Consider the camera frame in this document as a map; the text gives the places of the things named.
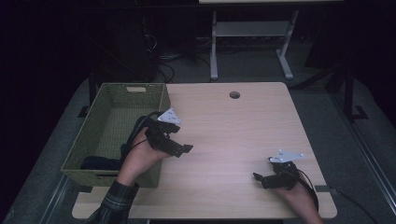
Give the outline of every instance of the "green basket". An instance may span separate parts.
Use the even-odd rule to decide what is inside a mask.
[[[67,155],[62,172],[82,186],[110,186],[119,171],[81,170],[88,156],[120,158],[120,146],[126,143],[141,116],[170,108],[165,84],[104,83],[93,101],[78,136]],[[142,188],[156,188],[162,163],[159,161],[139,176]]]

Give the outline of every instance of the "dark background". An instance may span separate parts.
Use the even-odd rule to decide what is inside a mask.
[[[150,81],[155,76],[155,59],[150,58],[143,47],[134,45],[145,44],[138,35],[145,27],[136,22],[141,15],[115,16],[104,12],[93,16],[82,10],[82,6],[92,5],[100,4],[67,0],[0,1],[0,220],[83,80],[92,73],[96,74],[99,84],[116,80]],[[307,34],[316,37],[307,61],[309,66],[325,68],[351,55],[355,77],[370,89],[377,104],[395,125],[394,8],[392,1],[366,0],[346,1],[323,14],[306,9],[300,14],[293,38]],[[210,29],[203,26],[211,20],[208,16],[207,12],[162,13],[151,28],[162,37],[164,44],[179,47],[193,57],[193,39],[207,32],[210,35]],[[127,67],[92,42],[87,36],[87,24],[91,37],[107,44],[116,56],[130,59],[125,61]],[[172,30],[174,24],[181,28]],[[125,27],[130,30],[123,33]],[[115,32],[124,34],[119,37],[132,39],[117,38],[112,35]],[[128,55],[125,49],[129,48],[136,48],[136,54]]]

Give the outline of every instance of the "wooden table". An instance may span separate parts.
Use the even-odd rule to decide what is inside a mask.
[[[289,91],[283,83],[167,85],[182,120],[171,138],[194,148],[163,161],[157,189],[140,189],[130,218],[289,218],[296,215],[253,172],[272,175],[267,158],[279,149],[304,153],[295,161],[315,186],[326,185]],[[233,99],[230,92],[240,98]],[[73,216],[87,218],[108,188],[78,195]],[[319,213],[335,217],[329,192]]]

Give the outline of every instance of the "floor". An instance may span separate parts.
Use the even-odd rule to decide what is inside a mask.
[[[231,49],[235,50],[231,51],[220,50],[219,79],[212,82],[276,81],[293,86],[320,71],[304,67],[311,47],[309,41],[294,41],[290,44],[287,59],[294,74],[293,80],[284,78],[276,58],[275,49],[280,46],[282,39],[253,42],[250,45],[233,45]],[[199,59],[195,61],[180,58],[166,63],[167,66],[160,65],[160,68],[169,78],[172,76],[172,67],[175,72],[173,83],[208,82],[208,51],[198,56]],[[396,158],[396,130],[376,106],[367,88],[358,80],[355,81],[354,105],[360,105],[369,118],[355,122],[347,120],[342,113],[343,90],[327,93],[325,85],[328,79],[325,77],[303,90],[290,91],[324,178],[329,186],[359,203],[377,223],[396,223],[395,211],[389,206],[391,199],[384,196],[384,188],[371,162],[364,156],[367,154],[364,149],[369,148],[390,185],[396,186],[396,163],[393,162],[393,158]],[[164,82],[163,76],[158,75],[153,82]],[[78,192],[86,189],[63,176],[60,168],[83,122],[78,114],[88,104],[88,80],[85,80],[80,83],[59,119],[5,224],[83,223],[83,220],[73,218],[71,211]],[[343,194],[334,191],[333,199],[338,214],[335,218],[325,220],[325,223],[374,223]],[[146,223],[146,220],[130,220],[130,223]],[[302,222],[296,218],[284,220],[284,223]]]

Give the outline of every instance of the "left hand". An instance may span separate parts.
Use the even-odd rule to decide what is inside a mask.
[[[129,152],[120,169],[117,181],[125,186],[133,186],[139,175],[146,172],[155,162],[170,157],[169,154],[151,147],[145,132],[142,131],[134,139],[132,150]]]

